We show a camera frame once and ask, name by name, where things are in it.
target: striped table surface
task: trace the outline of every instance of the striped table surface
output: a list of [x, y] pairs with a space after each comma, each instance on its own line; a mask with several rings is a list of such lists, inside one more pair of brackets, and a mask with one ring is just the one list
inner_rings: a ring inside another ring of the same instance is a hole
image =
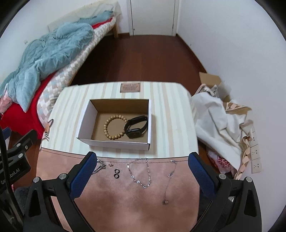
[[[108, 82], [66, 87], [51, 112], [54, 119], [45, 149], [85, 155], [89, 151], [98, 157], [166, 158], [184, 157], [198, 152], [192, 116], [190, 93], [178, 83], [141, 82], [139, 93], [120, 93], [121, 82]], [[90, 99], [151, 99], [152, 141], [149, 151], [92, 147], [76, 138], [82, 107]]]

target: wall socket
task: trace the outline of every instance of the wall socket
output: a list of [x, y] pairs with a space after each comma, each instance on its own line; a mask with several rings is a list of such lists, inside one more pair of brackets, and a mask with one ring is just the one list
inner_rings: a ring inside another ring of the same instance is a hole
[[262, 171], [261, 159], [254, 159], [251, 161], [251, 172], [257, 173]]
[[250, 148], [251, 160], [260, 158], [258, 144]]
[[257, 137], [256, 137], [256, 132], [253, 132], [252, 135], [253, 135], [253, 138], [249, 141], [250, 147], [253, 147], [253, 146], [258, 144], [258, 140], [257, 140]]

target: wooden floor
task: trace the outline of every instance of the wooden floor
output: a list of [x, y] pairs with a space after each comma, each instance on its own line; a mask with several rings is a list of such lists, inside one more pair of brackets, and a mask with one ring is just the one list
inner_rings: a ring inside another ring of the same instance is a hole
[[[166, 81], [181, 83], [191, 94], [201, 85], [205, 72], [192, 51], [179, 37], [132, 36], [103, 38], [75, 76], [72, 85], [108, 81]], [[10, 147], [20, 138], [13, 133]], [[32, 170], [15, 187], [30, 185], [36, 174], [40, 140], [27, 151]], [[211, 164], [205, 146], [199, 143], [202, 159]]]

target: door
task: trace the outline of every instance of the door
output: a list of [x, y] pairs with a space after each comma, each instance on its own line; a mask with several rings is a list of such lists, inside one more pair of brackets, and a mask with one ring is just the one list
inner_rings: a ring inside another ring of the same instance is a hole
[[130, 0], [134, 35], [172, 35], [175, 0]]

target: pink mat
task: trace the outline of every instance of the pink mat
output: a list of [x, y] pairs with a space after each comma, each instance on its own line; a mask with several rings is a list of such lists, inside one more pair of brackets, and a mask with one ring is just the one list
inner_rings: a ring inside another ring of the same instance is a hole
[[[40, 151], [37, 176], [43, 180], [57, 178], [81, 161], [83, 156], [69, 153]], [[175, 158], [176, 170], [168, 186], [163, 205], [168, 174], [175, 164], [162, 163], [170, 159], [149, 159], [152, 183], [144, 189], [135, 183], [127, 168], [127, 159], [103, 158], [105, 170], [91, 176], [82, 195], [75, 202], [96, 232], [104, 231], [190, 231], [198, 215], [199, 186], [189, 170], [187, 157]], [[114, 178], [114, 169], [120, 178]], [[148, 183], [145, 160], [130, 164], [137, 180]], [[71, 231], [55, 197], [56, 211], [63, 227]]]

